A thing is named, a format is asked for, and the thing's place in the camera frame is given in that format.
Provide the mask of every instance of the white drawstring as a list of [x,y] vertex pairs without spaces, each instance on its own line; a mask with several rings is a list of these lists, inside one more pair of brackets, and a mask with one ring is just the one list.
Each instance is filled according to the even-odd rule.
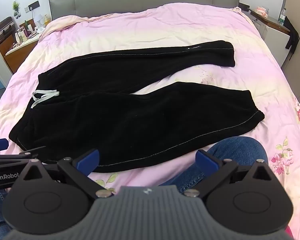
[[[35,94],[43,94],[41,96],[41,98],[36,98],[34,95]],[[59,92],[57,90],[36,90],[32,93],[32,98],[34,100],[34,103],[32,104],[31,108],[34,108],[37,104],[49,99],[49,98],[52,98],[54,96],[58,96],[59,95]]]

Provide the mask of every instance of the floral pattern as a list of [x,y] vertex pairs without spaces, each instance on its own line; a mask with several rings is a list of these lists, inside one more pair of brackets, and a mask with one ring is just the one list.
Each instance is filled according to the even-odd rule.
[[275,148],[279,150],[279,153],[275,153],[271,159],[273,164],[270,164],[270,168],[274,173],[289,175],[289,167],[293,164],[293,150],[288,148],[288,138],[286,137],[281,144],[278,144]]
[[298,114],[298,120],[300,122],[300,104],[299,104],[296,97],[293,97],[293,103],[294,103],[294,107],[295,107],[295,109],[297,111],[297,114]]
[[211,85],[213,83],[213,77],[211,75],[211,73],[202,70],[202,74],[200,75],[200,77],[202,78],[201,80],[201,84],[205,84],[205,85]]
[[[117,178],[117,176],[118,176],[118,173],[111,174],[106,183],[114,182],[114,180]],[[96,183],[98,183],[101,187],[105,187],[105,184],[106,184],[102,179],[97,179]],[[113,187],[110,187],[110,188],[105,187],[105,189],[111,191],[112,193],[116,193],[116,191]]]

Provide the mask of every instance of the water bottle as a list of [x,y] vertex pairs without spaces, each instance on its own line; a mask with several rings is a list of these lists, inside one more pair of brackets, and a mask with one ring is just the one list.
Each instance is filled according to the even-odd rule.
[[279,24],[281,26],[283,26],[284,23],[284,19],[286,18],[286,9],[283,8],[283,10],[281,11],[280,17],[279,17]]

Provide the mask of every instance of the bed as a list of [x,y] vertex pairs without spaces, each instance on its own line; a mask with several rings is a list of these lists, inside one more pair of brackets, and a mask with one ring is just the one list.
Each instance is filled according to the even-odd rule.
[[[229,41],[235,50],[235,68],[193,66],[137,93],[146,94],[177,81],[250,90],[265,119],[245,136],[255,138],[265,148],[271,169],[293,202],[289,226],[294,238],[300,239],[300,104],[253,23],[236,7],[238,1],[49,0],[53,21],[0,100],[0,138],[8,139],[23,115],[37,87],[38,74],[69,58],[121,49]],[[209,102],[207,106],[213,111]],[[20,151],[9,141],[9,148],[0,154]],[[89,177],[112,192],[121,186],[155,186],[188,168],[194,156],[191,152],[152,167],[92,173]]]

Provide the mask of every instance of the lamp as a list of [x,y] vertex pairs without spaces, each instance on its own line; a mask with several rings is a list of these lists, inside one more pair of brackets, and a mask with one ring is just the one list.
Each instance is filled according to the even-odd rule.
[[39,24],[39,27],[42,27],[42,24],[41,24],[41,19],[43,19],[42,15],[41,14],[38,14],[37,16],[34,17],[34,21],[35,22],[38,22]]

